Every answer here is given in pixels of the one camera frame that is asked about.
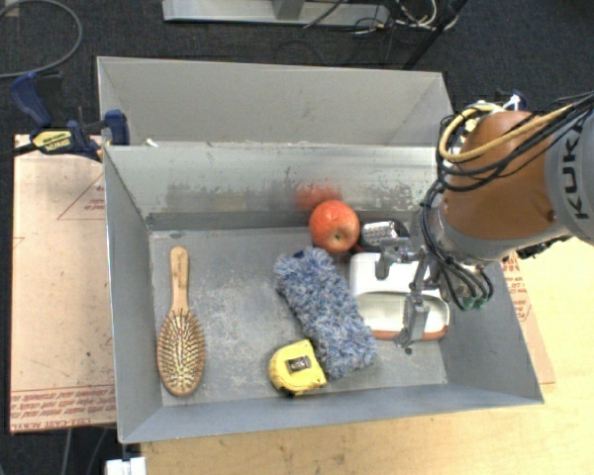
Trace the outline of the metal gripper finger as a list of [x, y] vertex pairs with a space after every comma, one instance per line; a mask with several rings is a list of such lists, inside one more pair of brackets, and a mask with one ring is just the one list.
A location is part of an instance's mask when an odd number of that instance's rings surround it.
[[394, 337], [395, 344], [408, 349], [417, 341], [423, 339], [425, 323], [429, 308], [425, 305], [421, 295], [408, 295], [403, 310], [403, 327]]
[[418, 259], [418, 250], [409, 238], [383, 239], [379, 249], [379, 258], [375, 263], [375, 276], [379, 280], [389, 276], [394, 263], [409, 263]]

